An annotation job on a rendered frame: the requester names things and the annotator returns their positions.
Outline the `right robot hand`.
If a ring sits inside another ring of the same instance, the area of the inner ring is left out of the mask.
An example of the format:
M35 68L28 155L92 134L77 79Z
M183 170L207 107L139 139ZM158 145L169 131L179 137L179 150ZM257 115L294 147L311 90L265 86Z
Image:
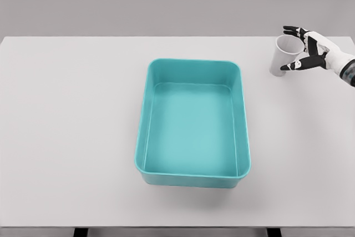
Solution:
M299 38L305 45L304 52L308 54L308 57L283 65L280 70L306 70L321 67L339 74L334 65L334 53L338 48L333 42L315 31L308 31L301 27L283 26L283 32Z

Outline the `teal plastic basket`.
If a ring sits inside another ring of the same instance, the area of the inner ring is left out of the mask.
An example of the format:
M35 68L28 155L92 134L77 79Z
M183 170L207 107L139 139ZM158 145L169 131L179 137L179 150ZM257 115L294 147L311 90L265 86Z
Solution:
M223 60L153 60L134 162L151 185L234 188L251 169L240 67Z

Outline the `white paper cup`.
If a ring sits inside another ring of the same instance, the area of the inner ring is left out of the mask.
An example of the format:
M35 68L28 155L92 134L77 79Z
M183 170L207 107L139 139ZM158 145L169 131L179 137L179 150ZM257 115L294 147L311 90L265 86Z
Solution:
M303 52L305 46L303 42L292 35L281 35L276 38L275 50L269 71L276 77L285 75L285 71L281 70L283 65L292 63L296 57Z

